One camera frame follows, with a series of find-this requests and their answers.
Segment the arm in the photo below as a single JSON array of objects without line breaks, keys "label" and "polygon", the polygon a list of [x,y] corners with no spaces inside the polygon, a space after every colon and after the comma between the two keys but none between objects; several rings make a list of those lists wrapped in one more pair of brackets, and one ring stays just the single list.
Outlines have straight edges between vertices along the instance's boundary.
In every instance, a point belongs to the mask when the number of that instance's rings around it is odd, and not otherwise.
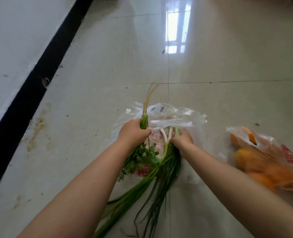
[{"label": "arm", "polygon": [[244,172],[196,147],[189,135],[170,140],[220,202],[256,237],[293,237],[293,208]]},{"label": "arm", "polygon": [[150,134],[150,129],[140,129],[139,119],[126,123],[118,140],[58,193],[18,237],[93,235],[126,158]]}]

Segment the plastic bag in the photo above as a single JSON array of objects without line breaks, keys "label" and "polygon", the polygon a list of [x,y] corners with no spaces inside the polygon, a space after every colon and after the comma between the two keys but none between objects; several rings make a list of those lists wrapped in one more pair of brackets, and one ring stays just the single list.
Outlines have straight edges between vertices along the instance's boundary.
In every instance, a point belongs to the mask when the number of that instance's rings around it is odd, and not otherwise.
[{"label": "plastic bag", "polygon": [[293,191],[293,153],[278,140],[246,127],[229,127],[237,168],[276,192]]},{"label": "plastic bag", "polygon": [[[121,127],[131,119],[140,118],[142,116],[143,104],[133,103],[131,108],[127,108],[116,121],[112,128],[111,138],[109,143],[114,143],[119,135]],[[157,103],[151,105],[147,109],[149,116],[149,127],[152,129],[152,134],[149,136],[150,145],[155,144],[156,150],[159,152],[159,157],[162,157],[164,151],[164,138],[160,132],[164,128],[168,134],[168,126],[178,127],[187,130],[193,138],[194,144],[201,146],[202,126],[206,123],[205,115],[201,115],[195,110],[188,108],[174,108],[166,103]],[[141,169],[135,172],[135,175],[146,176],[148,170]],[[186,160],[182,160],[182,168],[178,180],[175,184],[191,183],[198,184],[202,182],[200,177],[192,169]]]}]

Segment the left hand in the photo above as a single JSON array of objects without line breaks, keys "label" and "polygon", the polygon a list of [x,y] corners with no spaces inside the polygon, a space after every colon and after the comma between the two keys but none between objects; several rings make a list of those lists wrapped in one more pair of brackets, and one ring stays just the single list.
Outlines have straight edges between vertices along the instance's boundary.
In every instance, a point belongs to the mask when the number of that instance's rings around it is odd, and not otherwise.
[{"label": "left hand", "polygon": [[142,144],[151,134],[151,129],[141,129],[140,120],[133,119],[125,123],[120,130],[118,140],[126,142],[132,148]]}]

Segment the white wall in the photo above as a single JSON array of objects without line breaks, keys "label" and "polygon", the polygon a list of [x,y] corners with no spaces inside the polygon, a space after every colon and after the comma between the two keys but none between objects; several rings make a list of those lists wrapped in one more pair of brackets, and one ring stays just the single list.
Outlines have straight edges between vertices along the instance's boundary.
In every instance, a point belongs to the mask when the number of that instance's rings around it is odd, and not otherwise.
[{"label": "white wall", "polygon": [[76,0],[0,0],[0,119]]}]

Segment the orange plastic bag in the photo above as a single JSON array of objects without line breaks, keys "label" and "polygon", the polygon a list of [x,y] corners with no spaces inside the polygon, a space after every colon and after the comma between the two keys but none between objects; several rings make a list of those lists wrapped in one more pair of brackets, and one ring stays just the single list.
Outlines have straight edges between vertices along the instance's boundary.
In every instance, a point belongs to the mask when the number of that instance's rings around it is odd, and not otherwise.
[{"label": "orange plastic bag", "polygon": [[279,188],[293,191],[293,153],[284,144],[246,127],[229,127],[227,131],[236,149],[238,169],[273,192]]}]

